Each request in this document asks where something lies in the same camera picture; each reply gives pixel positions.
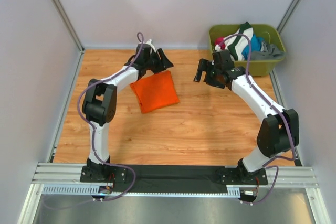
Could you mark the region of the orange t shirt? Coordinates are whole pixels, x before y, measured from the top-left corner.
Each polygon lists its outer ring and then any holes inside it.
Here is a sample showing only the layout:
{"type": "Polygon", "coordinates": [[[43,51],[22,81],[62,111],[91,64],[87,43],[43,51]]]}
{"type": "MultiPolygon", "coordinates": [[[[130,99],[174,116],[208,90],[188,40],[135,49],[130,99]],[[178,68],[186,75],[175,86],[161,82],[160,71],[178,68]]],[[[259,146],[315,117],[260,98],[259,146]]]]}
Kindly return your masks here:
{"type": "Polygon", "coordinates": [[[169,70],[130,84],[142,113],[149,113],[180,102],[169,70]]]}

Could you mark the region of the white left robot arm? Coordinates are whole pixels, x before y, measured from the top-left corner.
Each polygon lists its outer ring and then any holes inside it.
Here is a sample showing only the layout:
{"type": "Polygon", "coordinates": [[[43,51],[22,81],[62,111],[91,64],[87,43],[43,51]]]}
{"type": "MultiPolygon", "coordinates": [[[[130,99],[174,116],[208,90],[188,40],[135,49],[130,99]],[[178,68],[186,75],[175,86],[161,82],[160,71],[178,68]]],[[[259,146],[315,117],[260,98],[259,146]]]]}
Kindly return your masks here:
{"type": "Polygon", "coordinates": [[[117,94],[130,84],[140,80],[147,71],[154,74],[174,65],[163,49],[156,49],[151,41],[138,44],[136,54],[124,66],[102,80],[91,79],[82,104],[82,113],[90,128],[90,154],[81,171],[81,182],[108,182],[115,168],[110,166],[108,150],[109,126],[115,116],[117,94]]]}

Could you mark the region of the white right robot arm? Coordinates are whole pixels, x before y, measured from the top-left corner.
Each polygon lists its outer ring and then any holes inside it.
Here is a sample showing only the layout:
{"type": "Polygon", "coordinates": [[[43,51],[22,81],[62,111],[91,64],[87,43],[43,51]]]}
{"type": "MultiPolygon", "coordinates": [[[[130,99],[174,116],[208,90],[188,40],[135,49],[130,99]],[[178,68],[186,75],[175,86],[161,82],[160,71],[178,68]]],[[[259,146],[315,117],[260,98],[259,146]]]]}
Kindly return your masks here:
{"type": "Polygon", "coordinates": [[[207,85],[228,88],[243,99],[261,122],[256,148],[238,161],[233,173],[241,183],[248,184],[266,165],[283,158],[283,153],[295,152],[299,144],[298,113],[271,99],[246,68],[234,65],[227,50],[216,51],[212,56],[212,60],[199,60],[194,81],[204,78],[207,85]]]}

